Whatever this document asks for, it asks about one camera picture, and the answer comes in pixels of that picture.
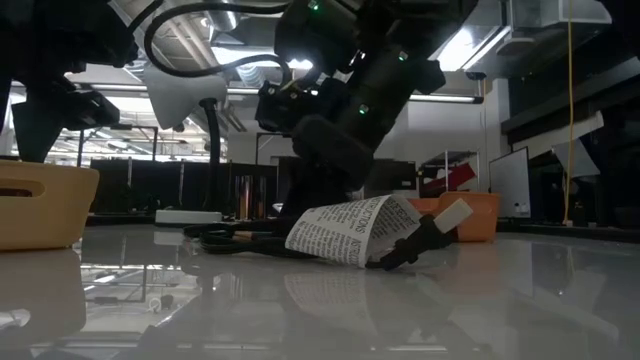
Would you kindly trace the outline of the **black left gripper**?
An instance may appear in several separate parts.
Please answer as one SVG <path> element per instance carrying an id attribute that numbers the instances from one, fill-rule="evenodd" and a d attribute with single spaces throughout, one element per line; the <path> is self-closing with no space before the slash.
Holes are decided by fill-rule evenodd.
<path id="1" fill-rule="evenodd" d="M 12 106 L 19 157 L 43 163 L 62 128 L 85 130 L 119 122 L 120 112 L 101 93 L 78 88 L 65 74 L 85 64 L 18 64 L 11 79 L 25 87 L 26 100 Z"/>

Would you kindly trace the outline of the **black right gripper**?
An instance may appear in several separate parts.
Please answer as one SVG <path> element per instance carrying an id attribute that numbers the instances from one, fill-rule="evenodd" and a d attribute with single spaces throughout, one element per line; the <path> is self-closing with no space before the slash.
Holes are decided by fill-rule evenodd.
<path id="1" fill-rule="evenodd" d="M 310 208 L 347 202 L 346 188 L 358 190 L 364 185 L 373 166 L 373 151 L 336 125 L 318 114 L 307 115 L 294 127 L 292 137 L 297 153 L 329 168 L 303 164 L 293 172 L 283 217 L 300 217 Z"/>

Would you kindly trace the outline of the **crumpled printed paper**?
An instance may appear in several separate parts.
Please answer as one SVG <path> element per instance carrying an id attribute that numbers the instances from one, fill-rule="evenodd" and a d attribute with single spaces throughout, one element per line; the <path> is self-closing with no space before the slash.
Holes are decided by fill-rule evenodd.
<path id="1" fill-rule="evenodd" d="M 363 268 L 418 229 L 420 218 L 399 195 L 311 208 L 292 227 L 285 248 Z"/>

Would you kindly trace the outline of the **round chrome metal object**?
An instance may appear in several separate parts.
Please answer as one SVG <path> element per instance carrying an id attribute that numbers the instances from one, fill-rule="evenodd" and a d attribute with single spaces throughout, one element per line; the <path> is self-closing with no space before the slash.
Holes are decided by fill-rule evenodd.
<path id="1" fill-rule="evenodd" d="M 235 217 L 259 220 L 267 217 L 267 178 L 262 175 L 240 175 L 234 179 Z"/>

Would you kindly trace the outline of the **yellow plastic basket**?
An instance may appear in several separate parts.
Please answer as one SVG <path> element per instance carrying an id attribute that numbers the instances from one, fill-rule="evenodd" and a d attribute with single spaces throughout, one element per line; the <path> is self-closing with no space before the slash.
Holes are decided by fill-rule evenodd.
<path id="1" fill-rule="evenodd" d="M 64 248 L 84 231 L 99 172 L 0 160 L 0 251 Z"/>

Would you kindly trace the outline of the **metal shelf with red item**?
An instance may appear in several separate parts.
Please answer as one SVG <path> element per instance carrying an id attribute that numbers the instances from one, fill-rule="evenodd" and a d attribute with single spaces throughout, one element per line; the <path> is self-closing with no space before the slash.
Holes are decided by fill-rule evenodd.
<path id="1" fill-rule="evenodd" d="M 473 179 L 480 185 L 479 170 L 478 151 L 445 150 L 418 166 L 419 195 L 421 198 L 435 198 L 445 192 L 457 191 Z"/>

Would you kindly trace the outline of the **white desk lamp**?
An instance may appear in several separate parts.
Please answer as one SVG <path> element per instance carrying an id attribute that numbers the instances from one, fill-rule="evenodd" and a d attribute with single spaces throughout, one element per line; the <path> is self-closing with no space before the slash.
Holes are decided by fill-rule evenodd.
<path id="1" fill-rule="evenodd" d="M 217 75 L 199 78 L 181 78 L 166 74 L 154 66 L 144 71 L 145 84 L 156 120 L 162 129 L 173 128 L 186 120 L 197 109 L 205 116 L 205 130 L 209 135 L 210 150 L 205 182 L 205 200 L 200 210 L 158 210 L 155 224 L 162 226 L 205 225 L 223 220 L 217 203 L 218 170 L 221 140 L 217 107 L 227 96 L 227 84 Z"/>

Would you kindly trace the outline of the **ceiling tube light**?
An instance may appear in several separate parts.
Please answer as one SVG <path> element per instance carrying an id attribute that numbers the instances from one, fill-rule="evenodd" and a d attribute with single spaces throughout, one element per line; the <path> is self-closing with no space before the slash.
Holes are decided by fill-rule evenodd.
<path id="1" fill-rule="evenodd" d="M 478 97 L 478 96 L 412 94 L 409 98 L 409 101 L 410 102 L 428 102 L 428 103 L 482 104 L 484 102 L 484 98 Z"/>

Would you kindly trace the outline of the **orange plastic basket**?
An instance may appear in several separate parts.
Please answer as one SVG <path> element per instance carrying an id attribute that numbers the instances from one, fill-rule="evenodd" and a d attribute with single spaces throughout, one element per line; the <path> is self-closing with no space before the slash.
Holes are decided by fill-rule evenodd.
<path id="1" fill-rule="evenodd" d="M 496 233 L 500 196 L 479 192 L 445 192 L 438 198 L 409 198 L 408 201 L 422 214 L 439 215 L 456 200 L 464 200 L 473 214 L 457 227 L 459 242 L 492 242 Z"/>

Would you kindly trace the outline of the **white board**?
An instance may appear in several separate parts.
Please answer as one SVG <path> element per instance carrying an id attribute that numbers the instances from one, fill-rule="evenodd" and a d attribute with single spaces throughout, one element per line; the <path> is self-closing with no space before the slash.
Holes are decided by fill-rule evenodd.
<path id="1" fill-rule="evenodd" d="M 524 147 L 489 163 L 490 190 L 500 197 L 500 218 L 531 217 L 528 160 Z"/>

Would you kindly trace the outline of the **bright ceiling light panel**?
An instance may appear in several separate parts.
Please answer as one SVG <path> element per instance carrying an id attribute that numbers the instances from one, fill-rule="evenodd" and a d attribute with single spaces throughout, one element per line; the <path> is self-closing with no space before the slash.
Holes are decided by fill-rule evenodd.
<path id="1" fill-rule="evenodd" d="M 463 25 L 429 59 L 444 72 L 469 71 L 510 32 L 504 25 Z"/>

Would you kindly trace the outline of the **black partition wall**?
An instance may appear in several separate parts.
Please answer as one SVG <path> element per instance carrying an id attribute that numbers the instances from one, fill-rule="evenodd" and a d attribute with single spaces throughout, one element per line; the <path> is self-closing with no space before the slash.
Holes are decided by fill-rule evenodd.
<path id="1" fill-rule="evenodd" d="M 93 160 L 99 184 L 93 213 L 153 213 L 157 210 L 200 210 L 205 200 L 208 163 L 147 160 Z M 224 215 L 235 215 L 234 179 L 240 175 L 267 178 L 267 209 L 275 202 L 277 168 L 272 165 L 221 163 L 217 203 Z"/>

